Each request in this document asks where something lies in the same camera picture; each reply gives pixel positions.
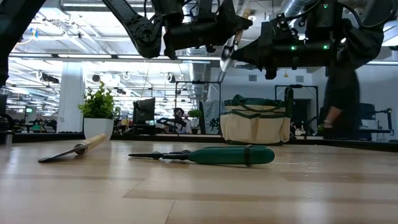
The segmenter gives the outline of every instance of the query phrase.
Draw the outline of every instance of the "wire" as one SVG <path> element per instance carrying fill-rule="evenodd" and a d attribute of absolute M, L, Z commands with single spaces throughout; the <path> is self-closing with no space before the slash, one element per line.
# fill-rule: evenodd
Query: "wire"
<path fill-rule="evenodd" d="M 25 41 L 25 42 L 22 42 L 22 43 L 17 43 L 17 45 L 23 45 L 23 44 L 29 43 L 30 41 L 33 40 L 33 38 L 35 37 L 35 35 L 36 35 L 36 32 L 33 31 L 33 32 L 32 32 L 32 37 L 31 37 L 29 40 L 27 40 L 27 41 Z"/>
<path fill-rule="evenodd" d="M 147 1 L 148 0 L 144 0 L 144 17 L 147 17 Z"/>
<path fill-rule="evenodd" d="M 187 0 L 187 1 L 185 1 L 184 4 L 182 4 L 182 6 L 188 4 L 188 3 L 192 2 L 192 1 L 193 1 L 193 0 Z"/>
<path fill-rule="evenodd" d="M 184 15 L 184 16 L 190 16 L 191 18 L 194 18 L 195 16 L 193 15 L 192 10 L 198 6 L 198 2 L 195 3 L 195 5 L 189 10 L 189 15 Z"/>
<path fill-rule="evenodd" d="M 377 27 L 377 26 L 380 26 L 380 25 L 386 23 L 392 16 L 394 16 L 397 13 L 398 5 L 396 3 L 396 0 L 391 0 L 391 1 L 392 1 L 392 10 L 391 10 L 390 14 L 383 21 L 379 22 L 378 24 L 371 25 L 371 26 L 364 25 L 362 23 L 361 18 L 358 15 L 358 13 L 352 7 L 349 7 L 348 5 L 340 3 L 340 2 L 339 2 L 339 4 L 341 4 L 343 7 L 348 9 L 354 15 L 355 20 L 356 20 L 356 22 L 358 23 L 358 25 L 360 27 L 362 27 L 362 28 L 373 28 L 373 27 Z"/>
<path fill-rule="evenodd" d="M 298 19 L 301 18 L 303 16 L 305 16 L 306 14 L 308 14 L 309 12 L 311 12 L 312 10 L 314 10 L 320 3 L 322 2 L 322 0 L 319 0 L 317 3 L 315 3 L 309 10 L 297 15 L 297 16 L 291 16 L 286 18 L 286 21 L 292 21 L 294 19 Z"/>
<path fill-rule="evenodd" d="M 145 90 L 145 85 L 148 82 L 148 74 L 149 74 L 149 69 L 150 69 L 150 64 L 152 63 L 152 60 L 149 61 L 149 66 L 148 66 L 148 70 L 147 70 L 147 75 L 145 77 L 145 81 L 144 81 L 144 87 L 142 87 L 142 91 L 141 91 L 141 97 L 139 98 L 141 100 L 142 96 L 144 95 L 144 90 Z"/>
<path fill-rule="evenodd" d="M 220 10 L 220 5 L 221 5 L 220 0 L 217 0 L 217 11 L 216 11 L 216 14 L 217 14 L 218 11 Z"/>

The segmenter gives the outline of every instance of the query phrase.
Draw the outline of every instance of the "metal frame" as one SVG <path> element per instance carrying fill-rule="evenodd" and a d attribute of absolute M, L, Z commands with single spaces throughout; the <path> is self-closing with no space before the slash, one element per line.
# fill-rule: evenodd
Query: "metal frame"
<path fill-rule="evenodd" d="M 194 85 L 206 85 L 206 84 L 218 84 L 219 86 L 219 93 L 218 93 L 218 99 L 220 101 L 219 105 L 218 105 L 218 119 L 221 120 L 221 82 L 206 82 L 206 81 L 176 81 L 175 82 L 175 102 L 174 102 L 174 108 L 177 107 L 177 89 L 178 89 L 178 84 L 179 83 L 191 83 Z"/>
<path fill-rule="evenodd" d="M 316 104 L 317 104 L 317 116 L 319 116 L 319 93 L 318 93 L 318 87 L 317 86 L 306 86 L 306 85 L 276 85 L 275 86 L 275 100 L 277 100 L 278 97 L 278 92 L 277 89 L 278 87 L 291 87 L 291 88 L 306 88 L 310 93 L 312 93 L 312 95 L 314 95 L 317 100 L 316 100 Z M 315 94 L 313 94 L 313 92 L 311 90 L 309 90 L 309 88 L 314 88 L 315 89 Z"/>

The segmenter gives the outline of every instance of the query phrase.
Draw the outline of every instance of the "fluorescent light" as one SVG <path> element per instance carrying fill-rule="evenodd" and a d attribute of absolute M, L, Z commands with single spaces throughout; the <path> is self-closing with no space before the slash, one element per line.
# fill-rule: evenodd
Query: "fluorescent light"
<path fill-rule="evenodd" d="M 12 109 L 25 109 L 26 106 L 7 106 L 7 108 L 12 108 Z"/>
<path fill-rule="evenodd" d="M 374 60 L 374 61 L 367 63 L 367 65 L 398 65 L 398 62 Z"/>
<path fill-rule="evenodd" d="M 58 54 L 61 58 L 112 58 L 111 55 Z"/>
<path fill-rule="evenodd" d="M 85 3 L 64 3 L 63 7 L 106 7 L 105 4 L 85 4 Z M 131 7 L 144 7 L 142 4 L 130 4 Z"/>
<path fill-rule="evenodd" d="M 196 56 L 178 56 L 177 60 L 202 60 L 202 61 L 219 61 L 220 57 L 196 57 Z"/>
<path fill-rule="evenodd" d="M 10 53 L 9 57 L 52 57 L 50 54 Z"/>
<path fill-rule="evenodd" d="M 24 94 L 24 95 L 29 94 L 29 92 L 27 90 L 24 90 L 21 88 L 8 87 L 8 89 L 13 93 L 19 93 L 19 94 Z"/>
<path fill-rule="evenodd" d="M 143 59 L 140 55 L 118 55 L 120 59 Z"/>

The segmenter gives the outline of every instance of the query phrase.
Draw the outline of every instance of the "black metal bracket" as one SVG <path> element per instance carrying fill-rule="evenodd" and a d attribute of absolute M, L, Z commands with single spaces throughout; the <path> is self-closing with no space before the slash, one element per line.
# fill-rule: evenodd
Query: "black metal bracket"
<path fill-rule="evenodd" d="M 139 54 L 158 57 L 162 46 L 162 16 L 156 12 L 149 20 L 139 15 L 125 0 L 102 0 L 123 25 Z"/>

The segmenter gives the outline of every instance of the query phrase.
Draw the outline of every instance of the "canvas bag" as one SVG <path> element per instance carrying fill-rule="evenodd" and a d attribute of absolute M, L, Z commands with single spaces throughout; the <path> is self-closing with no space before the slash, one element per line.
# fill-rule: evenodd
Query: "canvas bag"
<path fill-rule="evenodd" d="M 290 136 L 293 89 L 286 88 L 285 101 L 244 98 L 225 101 L 221 130 L 228 144 L 282 144 Z"/>

